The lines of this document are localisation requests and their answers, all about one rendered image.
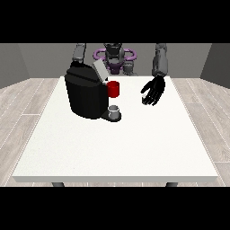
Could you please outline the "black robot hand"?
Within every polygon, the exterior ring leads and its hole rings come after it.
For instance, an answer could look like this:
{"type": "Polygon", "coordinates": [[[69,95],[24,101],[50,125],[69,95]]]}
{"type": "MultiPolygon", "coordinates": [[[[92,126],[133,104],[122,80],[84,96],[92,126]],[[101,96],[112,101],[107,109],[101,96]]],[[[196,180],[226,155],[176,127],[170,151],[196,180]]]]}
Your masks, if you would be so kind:
{"type": "Polygon", "coordinates": [[[146,97],[142,103],[145,105],[155,106],[162,94],[164,93],[165,81],[162,76],[157,75],[152,81],[149,81],[141,90],[141,93],[147,92],[146,97]]]}

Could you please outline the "red pod holder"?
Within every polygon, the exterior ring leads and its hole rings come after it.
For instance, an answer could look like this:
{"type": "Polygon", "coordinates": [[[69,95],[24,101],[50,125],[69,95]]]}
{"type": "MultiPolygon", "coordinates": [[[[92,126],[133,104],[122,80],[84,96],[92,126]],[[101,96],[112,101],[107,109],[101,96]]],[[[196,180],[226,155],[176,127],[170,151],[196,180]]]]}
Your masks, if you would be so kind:
{"type": "Polygon", "coordinates": [[[107,83],[108,87],[108,96],[111,98],[116,98],[119,96],[119,82],[109,81],[107,83]]]}

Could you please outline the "pale grey machine lid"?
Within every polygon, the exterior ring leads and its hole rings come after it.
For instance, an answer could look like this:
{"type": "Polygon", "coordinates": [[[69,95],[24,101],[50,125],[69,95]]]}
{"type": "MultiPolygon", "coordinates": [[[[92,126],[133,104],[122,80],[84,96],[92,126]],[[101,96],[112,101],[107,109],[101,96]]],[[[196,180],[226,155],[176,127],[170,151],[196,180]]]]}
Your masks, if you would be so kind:
{"type": "Polygon", "coordinates": [[[93,62],[93,68],[102,82],[107,80],[110,74],[101,59],[93,62]]]}

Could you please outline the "black coffee machine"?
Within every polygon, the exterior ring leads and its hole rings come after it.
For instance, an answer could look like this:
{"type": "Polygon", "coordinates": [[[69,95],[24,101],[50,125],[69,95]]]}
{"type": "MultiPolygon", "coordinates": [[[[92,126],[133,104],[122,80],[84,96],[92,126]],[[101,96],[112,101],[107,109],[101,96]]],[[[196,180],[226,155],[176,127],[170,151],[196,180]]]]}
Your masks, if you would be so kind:
{"type": "Polygon", "coordinates": [[[73,113],[85,119],[106,119],[110,122],[107,83],[100,80],[96,71],[86,64],[72,62],[65,75],[66,90],[73,113]]]}

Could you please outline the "small grey cup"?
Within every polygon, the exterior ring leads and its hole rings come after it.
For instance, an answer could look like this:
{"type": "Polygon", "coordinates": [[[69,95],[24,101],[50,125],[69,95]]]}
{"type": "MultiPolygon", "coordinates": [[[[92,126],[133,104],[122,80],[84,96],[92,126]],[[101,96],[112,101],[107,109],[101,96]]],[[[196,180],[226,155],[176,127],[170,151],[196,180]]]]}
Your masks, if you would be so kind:
{"type": "Polygon", "coordinates": [[[108,108],[108,112],[110,119],[117,119],[119,117],[119,107],[117,105],[111,105],[108,108]]]}

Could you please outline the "grey robot trunk, purple rings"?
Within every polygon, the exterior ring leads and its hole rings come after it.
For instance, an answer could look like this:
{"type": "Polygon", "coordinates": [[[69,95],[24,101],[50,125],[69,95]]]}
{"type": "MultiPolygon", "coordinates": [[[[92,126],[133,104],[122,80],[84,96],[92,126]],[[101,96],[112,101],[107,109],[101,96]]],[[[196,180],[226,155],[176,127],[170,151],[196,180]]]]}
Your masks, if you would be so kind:
{"type": "Polygon", "coordinates": [[[135,75],[134,61],[137,52],[134,49],[124,49],[121,43],[104,43],[103,49],[93,52],[93,59],[101,59],[112,75],[118,75],[122,71],[124,75],[135,75]]]}

